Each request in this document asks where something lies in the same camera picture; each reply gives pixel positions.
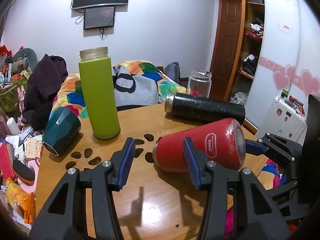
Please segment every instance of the transparent bottle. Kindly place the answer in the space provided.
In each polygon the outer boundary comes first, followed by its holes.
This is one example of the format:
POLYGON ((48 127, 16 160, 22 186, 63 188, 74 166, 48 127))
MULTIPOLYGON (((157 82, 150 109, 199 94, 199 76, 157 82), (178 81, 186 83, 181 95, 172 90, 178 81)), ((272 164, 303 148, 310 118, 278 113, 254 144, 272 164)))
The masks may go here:
POLYGON ((188 80, 187 93, 194 96, 208 98, 211 88, 212 74, 209 71, 191 70, 188 80))
POLYGON ((85 105, 95 137, 120 132, 108 47, 80 51, 79 72, 85 105))

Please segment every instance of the table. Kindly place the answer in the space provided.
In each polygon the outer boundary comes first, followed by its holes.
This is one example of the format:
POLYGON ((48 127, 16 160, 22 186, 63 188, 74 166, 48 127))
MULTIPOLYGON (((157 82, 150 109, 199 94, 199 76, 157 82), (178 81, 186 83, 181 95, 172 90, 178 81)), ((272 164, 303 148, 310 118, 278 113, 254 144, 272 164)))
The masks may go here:
MULTIPOLYGON (((109 160, 112 154, 122 149, 127 137, 143 139, 142 154, 133 160, 127 184, 120 192, 114 192, 114 202, 124 239, 166 240, 195 239, 206 200, 206 192, 198 192, 191 184, 187 173, 167 173, 145 160, 145 154, 152 152, 157 139, 166 134, 179 132, 200 125, 199 122, 173 119, 166 116, 164 104, 145 106, 118 113, 121 132, 110 140, 94 137, 89 119, 81 120, 79 138, 70 145, 63 156, 55 157, 44 150, 36 188, 36 213, 66 172, 66 164, 75 161, 75 168, 93 168, 89 160, 100 156, 109 160), (152 142, 144 138, 152 134, 152 142), (90 158, 84 157, 84 150, 93 150, 90 158), (71 153, 78 151, 82 157, 75 159, 71 153)), ((256 140, 255 136, 243 128, 245 138, 256 140)), ((244 167, 257 176, 267 158, 247 155, 244 167)), ((232 197, 228 196, 228 207, 232 197)), ((91 190, 86 194, 87 225, 89 236, 95 237, 92 216, 91 190)))

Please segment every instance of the white suitcase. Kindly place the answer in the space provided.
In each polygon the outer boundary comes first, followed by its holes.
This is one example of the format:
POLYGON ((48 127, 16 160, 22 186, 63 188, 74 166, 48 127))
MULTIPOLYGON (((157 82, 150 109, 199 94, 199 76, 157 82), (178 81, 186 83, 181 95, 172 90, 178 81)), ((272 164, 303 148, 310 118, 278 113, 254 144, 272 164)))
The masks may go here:
POLYGON ((298 114, 295 109, 287 105, 281 96, 276 96, 255 135, 257 138, 261 138, 266 132, 269 132, 298 142, 306 128, 306 117, 298 114))

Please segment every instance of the silver bolt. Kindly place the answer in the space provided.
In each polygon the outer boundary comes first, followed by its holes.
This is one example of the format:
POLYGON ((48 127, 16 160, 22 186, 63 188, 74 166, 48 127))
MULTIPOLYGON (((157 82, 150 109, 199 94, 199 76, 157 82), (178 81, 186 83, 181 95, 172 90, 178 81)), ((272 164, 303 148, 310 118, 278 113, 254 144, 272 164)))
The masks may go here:
POLYGON ((207 162, 207 165, 208 165, 209 167, 215 167, 215 166, 217 165, 217 163, 214 162, 214 161, 208 161, 208 162, 207 162))
POLYGON ((251 170, 249 168, 244 168, 242 170, 242 172, 245 174, 245 175, 249 175, 251 173, 251 170))
POLYGON ((68 174, 72 175, 72 174, 75 174, 76 173, 76 169, 75 168, 71 168, 68 170, 68 174))
POLYGON ((104 161, 103 163, 102 163, 102 166, 103 167, 109 167, 111 165, 111 161, 104 161))

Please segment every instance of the red cup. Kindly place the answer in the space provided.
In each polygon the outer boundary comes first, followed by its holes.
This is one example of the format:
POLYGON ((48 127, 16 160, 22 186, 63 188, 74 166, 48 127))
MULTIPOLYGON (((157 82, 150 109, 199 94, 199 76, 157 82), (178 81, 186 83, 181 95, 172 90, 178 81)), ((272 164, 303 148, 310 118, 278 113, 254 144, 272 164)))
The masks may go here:
POLYGON ((164 171, 187 172, 183 140, 191 137, 197 149, 227 169, 239 170, 244 164, 245 141, 233 118, 222 119, 190 130, 163 136, 153 149, 153 159, 164 171))

